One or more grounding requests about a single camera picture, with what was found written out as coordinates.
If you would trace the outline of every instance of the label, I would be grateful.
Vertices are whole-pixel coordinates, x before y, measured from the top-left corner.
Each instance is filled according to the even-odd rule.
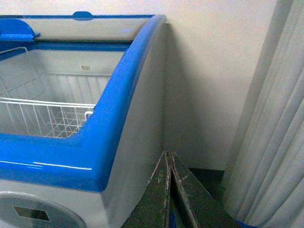
[[[91,71],[91,66],[81,65],[81,70]]]

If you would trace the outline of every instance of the blue lid handle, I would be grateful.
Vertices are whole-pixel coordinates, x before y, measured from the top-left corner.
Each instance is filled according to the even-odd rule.
[[[74,20],[93,20],[94,16],[87,11],[77,11],[73,14]]]
[[[0,41],[30,41],[39,36],[20,19],[0,19]]]

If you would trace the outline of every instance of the wire basket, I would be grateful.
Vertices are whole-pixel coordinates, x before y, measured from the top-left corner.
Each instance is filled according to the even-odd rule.
[[[94,104],[43,102],[0,97],[15,131],[28,135],[67,138],[79,131]]]
[[[40,72],[25,47],[0,54],[11,51],[23,53],[1,65],[1,131],[54,138],[77,133],[93,113],[110,75]]]

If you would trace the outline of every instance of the freezer control panel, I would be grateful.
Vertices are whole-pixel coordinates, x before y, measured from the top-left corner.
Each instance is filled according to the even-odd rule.
[[[23,194],[0,195],[0,220],[17,228],[86,228],[73,211]]]

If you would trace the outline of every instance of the gray curtain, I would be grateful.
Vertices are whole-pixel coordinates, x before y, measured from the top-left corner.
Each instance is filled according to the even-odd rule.
[[[304,1],[294,0],[225,177],[225,209],[252,226],[304,227],[303,9]]]

